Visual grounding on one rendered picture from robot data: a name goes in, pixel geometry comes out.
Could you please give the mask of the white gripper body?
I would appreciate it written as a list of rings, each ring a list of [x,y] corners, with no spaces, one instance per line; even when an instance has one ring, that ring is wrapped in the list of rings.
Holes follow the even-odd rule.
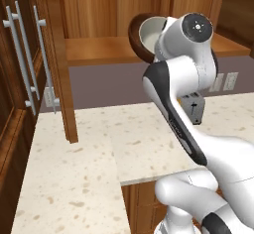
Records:
[[[173,56],[169,53],[165,36],[166,32],[170,29],[170,27],[177,21],[176,18],[168,17],[164,23],[163,30],[159,35],[158,40],[155,43],[155,60],[167,60],[171,59]]]

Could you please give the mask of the white wall socket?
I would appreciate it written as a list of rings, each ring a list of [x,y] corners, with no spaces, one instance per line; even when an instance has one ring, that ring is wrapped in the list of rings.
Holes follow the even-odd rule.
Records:
[[[218,92],[220,90],[222,81],[223,81],[224,74],[219,73],[216,77],[216,80],[214,81],[214,84],[212,87],[209,89],[210,92]]]
[[[45,87],[44,97],[45,97],[46,106],[53,107],[52,100],[54,99],[54,94],[51,94],[51,90],[49,87]]]
[[[229,72],[226,75],[226,79],[225,79],[224,86],[223,86],[224,91],[229,91],[229,90],[234,89],[234,86],[235,86],[235,83],[237,80],[237,76],[238,76],[237,72]]]

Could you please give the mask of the open wooden wall cabinet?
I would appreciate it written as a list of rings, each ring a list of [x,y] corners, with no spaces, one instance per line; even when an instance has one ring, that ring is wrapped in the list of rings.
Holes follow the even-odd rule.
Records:
[[[141,13],[180,17],[199,12],[222,23],[225,0],[60,0],[66,59],[69,65],[136,62],[128,26]]]

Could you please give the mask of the silver toaster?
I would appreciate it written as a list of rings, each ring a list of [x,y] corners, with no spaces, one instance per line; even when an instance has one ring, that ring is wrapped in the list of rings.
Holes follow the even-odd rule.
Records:
[[[204,111],[205,99],[198,93],[181,97],[181,106],[194,125],[200,125]]]

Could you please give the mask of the tall wooden cupboard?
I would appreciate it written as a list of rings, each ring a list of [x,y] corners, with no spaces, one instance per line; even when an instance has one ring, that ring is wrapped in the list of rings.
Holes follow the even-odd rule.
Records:
[[[27,107],[25,83],[19,67],[11,30],[3,21],[8,19],[6,7],[15,16],[14,24],[20,42],[30,85],[33,88],[19,21],[16,18],[16,0],[0,0],[0,234],[11,234],[21,186],[34,137],[35,127],[46,84],[33,6],[37,0],[17,0],[38,83],[40,100],[32,91],[36,114]]]

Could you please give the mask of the wooden base cabinet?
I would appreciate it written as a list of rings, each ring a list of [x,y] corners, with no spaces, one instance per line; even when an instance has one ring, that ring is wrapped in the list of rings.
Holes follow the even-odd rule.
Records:
[[[167,206],[158,201],[153,181],[121,187],[131,234],[153,234]]]

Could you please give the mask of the brown bowl white inside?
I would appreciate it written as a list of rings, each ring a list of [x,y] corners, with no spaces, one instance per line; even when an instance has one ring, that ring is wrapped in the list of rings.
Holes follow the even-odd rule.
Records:
[[[128,26],[128,38],[133,52],[139,59],[151,63],[155,58],[155,43],[161,34],[165,17],[144,13],[136,15]]]

